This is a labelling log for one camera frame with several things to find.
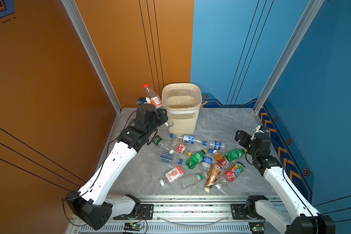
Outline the clear bottle red cap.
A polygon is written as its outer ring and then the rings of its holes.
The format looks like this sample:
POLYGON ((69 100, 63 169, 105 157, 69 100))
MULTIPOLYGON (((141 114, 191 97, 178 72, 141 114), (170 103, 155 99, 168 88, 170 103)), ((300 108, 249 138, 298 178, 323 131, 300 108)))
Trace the clear bottle red cap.
MULTIPOLYGON (((163 102, 161 101, 161 98, 159 94, 157 94, 155 91, 153 91, 148 84, 143 85, 143 89, 145 91, 145 97, 149 98, 151 101, 151 104, 154 105, 156 108, 164 108, 163 102)), ((169 114, 168 116, 168 121, 164 124, 166 128, 170 128, 173 126, 173 121, 170 119, 169 114)))

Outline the clear bottle dark green label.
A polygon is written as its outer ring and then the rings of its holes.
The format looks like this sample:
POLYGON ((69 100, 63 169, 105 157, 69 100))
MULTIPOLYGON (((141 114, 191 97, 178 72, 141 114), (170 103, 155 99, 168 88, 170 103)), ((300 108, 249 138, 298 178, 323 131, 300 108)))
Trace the clear bottle dark green label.
POLYGON ((167 152, 171 155, 174 154, 174 150, 171 148, 170 144, 166 142, 163 138, 156 135, 153 137, 152 142, 159 148, 161 148, 164 152, 167 152))

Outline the bottle red cartoon label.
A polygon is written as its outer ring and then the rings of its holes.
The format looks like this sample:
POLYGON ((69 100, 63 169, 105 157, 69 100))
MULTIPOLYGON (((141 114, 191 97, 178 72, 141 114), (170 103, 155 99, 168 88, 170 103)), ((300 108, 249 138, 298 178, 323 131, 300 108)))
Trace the bottle red cartoon label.
POLYGON ((221 190, 222 187, 227 186, 231 182, 233 182, 235 179, 238 178, 238 176, 244 172, 245 166, 241 163, 236 163, 234 164, 230 169, 228 169, 221 177, 219 177, 216 181, 215 188, 217 190, 221 190))

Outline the clear bottle pale blue label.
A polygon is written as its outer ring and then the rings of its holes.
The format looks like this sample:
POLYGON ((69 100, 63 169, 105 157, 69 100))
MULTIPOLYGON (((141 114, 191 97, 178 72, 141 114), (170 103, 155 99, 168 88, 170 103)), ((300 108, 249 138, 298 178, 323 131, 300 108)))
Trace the clear bottle pale blue label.
POLYGON ((162 152, 159 157, 158 160, 160 162, 166 163, 166 164, 179 164, 182 165, 183 164, 183 159, 181 158, 177 158, 174 155, 167 153, 167 152, 162 152))

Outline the brown tea bottle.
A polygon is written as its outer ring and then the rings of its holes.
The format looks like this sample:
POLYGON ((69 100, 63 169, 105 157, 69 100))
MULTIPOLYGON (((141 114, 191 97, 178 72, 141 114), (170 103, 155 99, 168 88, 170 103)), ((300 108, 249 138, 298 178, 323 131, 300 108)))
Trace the brown tea bottle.
POLYGON ((216 183, 219 175, 221 173, 221 166, 219 164, 213 164, 210 170, 210 174, 205 185, 204 191, 210 193, 212 187, 216 183))

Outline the bottle pink white label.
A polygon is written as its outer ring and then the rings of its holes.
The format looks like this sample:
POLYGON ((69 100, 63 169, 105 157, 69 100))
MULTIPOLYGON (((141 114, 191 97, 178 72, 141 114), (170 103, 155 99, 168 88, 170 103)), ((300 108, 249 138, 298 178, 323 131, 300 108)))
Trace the bottle pink white label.
POLYGON ((182 166, 176 166, 175 168, 171 169, 170 171, 166 172, 162 179, 159 180, 162 187, 166 184, 172 184, 181 177, 184 176, 184 169, 182 166))

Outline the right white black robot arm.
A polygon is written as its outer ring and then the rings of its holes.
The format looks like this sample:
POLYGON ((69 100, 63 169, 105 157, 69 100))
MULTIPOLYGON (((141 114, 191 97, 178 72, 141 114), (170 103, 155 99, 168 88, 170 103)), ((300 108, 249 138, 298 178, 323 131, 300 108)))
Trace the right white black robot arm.
POLYGON ((276 208, 262 195, 249 196, 246 200, 246 214, 256 219, 269 221, 281 234, 334 234, 336 225, 328 215, 322 215, 299 192, 285 173, 285 167, 270 152, 269 130, 258 126, 254 135, 238 130, 235 141, 247 150, 253 166, 275 189, 287 213, 276 208))

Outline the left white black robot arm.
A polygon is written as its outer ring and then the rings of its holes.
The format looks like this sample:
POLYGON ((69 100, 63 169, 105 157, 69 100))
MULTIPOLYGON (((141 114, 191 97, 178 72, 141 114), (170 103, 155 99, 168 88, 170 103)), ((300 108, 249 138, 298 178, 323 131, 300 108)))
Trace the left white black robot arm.
POLYGON ((131 194, 108 199, 108 193, 130 160, 145 145, 158 128, 169 122, 167 110, 150 103, 140 104, 136 117, 113 140, 113 148, 95 174, 78 190, 70 191, 62 200, 74 215, 94 230, 117 216, 136 218, 140 200, 131 194))

